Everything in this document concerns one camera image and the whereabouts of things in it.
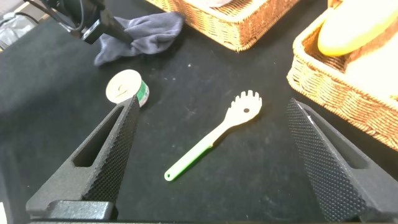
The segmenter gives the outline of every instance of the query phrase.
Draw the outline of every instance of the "green handle stripe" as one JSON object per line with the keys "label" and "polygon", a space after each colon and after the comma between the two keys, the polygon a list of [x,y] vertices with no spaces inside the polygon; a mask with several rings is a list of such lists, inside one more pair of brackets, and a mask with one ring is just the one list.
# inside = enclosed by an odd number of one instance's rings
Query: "green handle stripe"
{"label": "green handle stripe", "polygon": [[194,162],[200,155],[202,155],[207,149],[213,147],[212,142],[203,139],[198,142],[191,150],[189,150],[181,159],[179,159],[166,173],[164,178],[167,181],[174,180],[180,175],[192,162]]}

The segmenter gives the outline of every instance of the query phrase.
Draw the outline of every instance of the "basket rim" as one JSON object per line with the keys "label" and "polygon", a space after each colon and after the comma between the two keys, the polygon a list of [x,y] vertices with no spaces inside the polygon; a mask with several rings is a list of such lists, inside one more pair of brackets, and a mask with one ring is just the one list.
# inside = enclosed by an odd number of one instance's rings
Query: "basket rim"
{"label": "basket rim", "polygon": [[183,1],[184,3],[187,3],[193,7],[196,7],[201,11],[206,12],[218,19],[222,19],[226,22],[240,24],[243,23],[246,19],[250,18],[253,14],[255,14],[257,10],[261,6],[267,4],[269,0],[253,1],[252,4],[249,6],[249,9],[244,10],[242,13],[239,13],[237,16],[227,16],[226,14],[216,11],[208,6],[205,6],[203,4],[198,4],[199,3],[198,0],[180,0],[180,1]]}
{"label": "basket rim", "polygon": [[363,90],[359,86],[355,86],[350,82],[347,82],[344,78],[344,74],[340,71],[325,65],[324,63],[320,62],[319,60],[311,57],[308,53],[304,51],[303,41],[313,33],[313,31],[324,23],[326,17],[332,11],[332,8],[327,9],[324,13],[322,13],[315,21],[313,21],[303,32],[301,32],[293,42],[293,53],[294,56],[301,59],[305,62],[309,67],[316,68],[322,71],[326,76],[330,77],[333,81],[341,83],[347,87],[350,87],[355,92],[359,93],[362,96],[366,96],[369,99],[376,101],[391,110],[398,111],[398,101],[393,100],[391,98],[378,98],[372,93],[368,93],[367,91]]}

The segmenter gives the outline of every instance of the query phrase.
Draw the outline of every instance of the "woven basket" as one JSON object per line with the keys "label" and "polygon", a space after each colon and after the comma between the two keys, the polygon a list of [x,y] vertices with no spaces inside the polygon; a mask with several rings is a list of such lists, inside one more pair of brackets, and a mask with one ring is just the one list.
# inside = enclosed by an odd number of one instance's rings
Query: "woven basket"
{"label": "woven basket", "polygon": [[398,102],[380,99],[345,80],[346,57],[327,57],[317,47],[328,9],[294,41],[287,80],[292,88],[398,151]]}
{"label": "woven basket", "polygon": [[167,11],[185,15],[196,30],[237,52],[247,50],[299,0],[234,0],[219,7],[201,0],[147,0]]}

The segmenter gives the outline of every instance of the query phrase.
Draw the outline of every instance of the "yellow object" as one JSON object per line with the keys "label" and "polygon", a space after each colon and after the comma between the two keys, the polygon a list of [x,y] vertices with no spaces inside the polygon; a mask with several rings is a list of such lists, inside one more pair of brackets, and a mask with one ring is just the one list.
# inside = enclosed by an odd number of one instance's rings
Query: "yellow object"
{"label": "yellow object", "polygon": [[[398,151],[398,101],[351,84],[344,74],[347,57],[327,57],[318,50],[319,31],[332,10],[329,8],[294,40],[287,80],[294,90]],[[375,75],[381,72],[385,72],[382,67]]]}
{"label": "yellow object", "polygon": [[382,34],[353,51],[347,61],[345,77],[379,98],[398,95],[398,17]]}
{"label": "yellow object", "polygon": [[398,17],[398,0],[345,0],[330,13],[319,33],[327,56],[348,54],[383,33]]}

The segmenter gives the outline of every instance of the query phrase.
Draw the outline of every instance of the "black cable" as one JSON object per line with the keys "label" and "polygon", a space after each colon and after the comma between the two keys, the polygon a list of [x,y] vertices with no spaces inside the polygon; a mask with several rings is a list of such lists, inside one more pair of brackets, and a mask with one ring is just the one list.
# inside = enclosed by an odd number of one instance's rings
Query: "black cable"
{"label": "black cable", "polygon": [[80,0],[81,21],[78,27],[71,29],[71,31],[82,31],[85,28],[85,8],[83,7],[83,0]]}
{"label": "black cable", "polygon": [[24,0],[25,2],[29,2],[30,4],[32,4],[34,7],[36,7],[37,9],[40,9],[41,11],[43,11],[44,13],[48,14],[51,18],[53,18],[56,22],[60,22],[62,24],[66,24],[67,22],[64,21],[61,17],[59,17],[53,10],[48,10],[46,8],[44,8],[43,6],[41,6],[40,4],[37,4],[34,1],[31,0]]}
{"label": "black cable", "polygon": [[85,28],[85,10],[84,10],[84,7],[83,7],[83,0],[80,0],[81,21],[80,21],[79,26],[75,27],[75,28],[73,28],[70,25],[68,25],[68,23],[66,21],[64,21],[56,12],[54,12],[51,9],[51,7],[48,6],[46,3],[43,2],[44,6],[46,6],[46,8],[44,8],[40,4],[37,4],[36,2],[34,2],[33,0],[24,0],[24,1],[27,1],[27,2],[31,3],[36,8],[40,9],[44,13],[47,13],[51,18],[53,18],[57,22],[60,22],[61,24],[66,26],[71,31],[80,32],[80,31],[82,31]]}
{"label": "black cable", "polygon": [[24,12],[16,12],[15,15],[26,16],[26,17],[28,17],[29,19],[31,19],[33,22],[35,22],[36,24],[39,24],[39,22],[38,22],[35,18],[33,18],[31,15],[26,14],[26,13],[24,13]]}

